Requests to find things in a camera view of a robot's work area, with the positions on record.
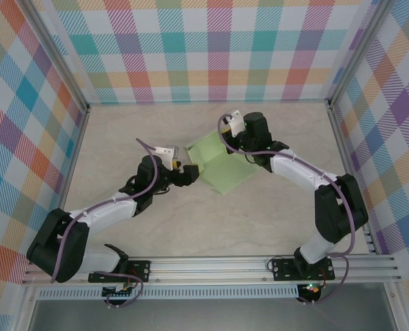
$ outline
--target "green paper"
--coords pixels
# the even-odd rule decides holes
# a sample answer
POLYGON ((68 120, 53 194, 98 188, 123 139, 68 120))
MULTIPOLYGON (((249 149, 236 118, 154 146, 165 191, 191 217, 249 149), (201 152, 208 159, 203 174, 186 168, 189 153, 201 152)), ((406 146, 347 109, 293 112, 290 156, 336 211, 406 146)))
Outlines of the green paper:
POLYGON ((227 154, 218 132, 186 146, 191 162, 199 166, 199 178, 217 192, 226 194, 252 176, 259 167, 241 154, 227 154))

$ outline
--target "purple cable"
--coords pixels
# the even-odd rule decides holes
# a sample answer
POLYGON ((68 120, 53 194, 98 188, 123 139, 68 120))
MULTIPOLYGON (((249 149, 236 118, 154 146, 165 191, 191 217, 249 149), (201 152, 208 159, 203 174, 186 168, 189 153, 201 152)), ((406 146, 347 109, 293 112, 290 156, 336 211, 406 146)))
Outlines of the purple cable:
POLYGON ((138 281, 140 283, 140 285, 141 285, 140 290, 138 291, 137 295, 135 297, 133 297, 132 299, 129 299, 126 302, 122 303, 121 305, 112 305, 111 302, 109 302, 110 295, 108 295, 106 297, 106 303, 109 305, 109 307, 113 307, 113 308, 116 308, 116 309, 124 308, 127 305, 130 305, 131 303, 134 303, 135 300, 137 300, 137 298, 141 295, 141 293, 143 293, 143 281, 139 277, 132 276, 131 274, 114 274, 114 273, 111 273, 111 272, 100 272, 100 271, 98 271, 96 273, 97 274, 104 274, 105 276, 125 277, 125 278, 128 278, 128 279, 134 279, 135 281, 138 281))
POLYGON ((230 146, 227 143, 227 141, 223 137, 223 134, 221 133, 221 122, 223 121, 223 119, 225 117, 232 118, 232 115, 224 114, 221 117, 219 117, 217 127, 218 127, 219 138, 221 139, 221 142, 225 145, 225 147, 227 147, 228 150, 231 150, 234 153, 243 154, 243 155, 273 154, 273 155, 278 155, 280 157, 285 157, 285 158, 287 158, 289 160, 293 160, 294 162, 297 162, 297 163, 301 164, 302 166, 306 167, 307 169, 312 170, 315 174, 318 174, 319 176, 322 176, 335 189, 337 194, 342 199, 343 205, 344 205, 345 210, 347 212, 348 220, 350 222, 350 233, 351 233, 350 246, 348 247, 348 249, 345 252, 332 253, 332 254, 330 254, 330 256, 331 257, 342 257, 343 259, 345 259, 345 261, 346 261, 346 270, 345 270, 345 274, 342 277, 342 280, 340 281, 339 285, 336 287, 335 291, 332 292, 330 295, 322 298, 321 300, 318 300, 318 303, 324 302, 326 299, 329 299, 330 297, 332 297, 337 292, 337 290, 343 285, 343 283, 345 282, 345 280, 346 280, 346 278, 348 276, 348 271, 350 269, 350 264, 349 264, 349 261, 348 261, 346 255, 351 253, 352 249, 355 246, 355 241, 356 241, 355 222, 353 220, 353 215, 351 213, 350 205, 348 204, 348 201, 345 198, 345 195, 343 195, 343 193, 342 193, 341 189, 339 188, 339 186, 330 177, 327 177, 322 171, 320 171, 319 169, 315 168, 311 164, 309 164, 309 163, 305 162, 304 160, 301 160, 301 159, 299 159, 297 157, 293 158, 292 156, 290 156, 288 154, 281 153, 281 152, 275 152, 273 150, 264 150, 264 151, 261 151, 261 152, 244 152, 242 150, 235 150, 232 146, 230 146))
MULTIPOLYGON (((130 197, 124 197, 124 198, 120 198, 120 199, 116 199, 115 201, 113 199, 111 200, 106 200, 106 201, 102 201, 100 203, 98 203, 97 205, 93 205, 92 207, 89 207, 85 212, 89 213, 92 212, 93 210, 103 206, 103 205, 108 205, 109 203, 116 203, 116 202, 120 202, 120 201, 129 201, 132 200, 134 198, 140 197, 141 195, 149 192, 149 190, 155 185, 155 182, 157 181, 157 177, 158 177, 158 167, 157 167, 157 162, 155 161, 154 156, 151 153, 151 150, 155 150, 155 148, 147 145, 146 143, 142 142, 140 139, 136 138, 135 140, 137 140, 137 142, 143 146, 143 148, 146 150, 146 152, 149 154, 151 161, 154 163, 154 178, 152 179, 152 181, 150 182, 149 186, 147 188, 145 188, 144 190, 142 190, 141 192, 138 192, 134 195, 131 195, 130 197)), ((65 243, 66 243, 66 239, 68 238, 68 234, 69 231, 71 230, 71 228, 74 226, 74 224, 81 218, 84 216, 85 212, 82 212, 80 214, 78 214, 68 225, 68 227, 66 228, 65 232, 63 233, 63 236, 61 238, 61 242, 60 242, 60 247, 59 247, 59 252, 57 253, 57 260, 55 262, 55 267, 54 267, 54 272, 52 273, 52 277, 51 277, 51 283, 55 282, 55 279, 57 278, 57 274, 59 273, 60 270, 60 265, 61 265, 61 258, 63 256, 63 249, 65 247, 65 243)))

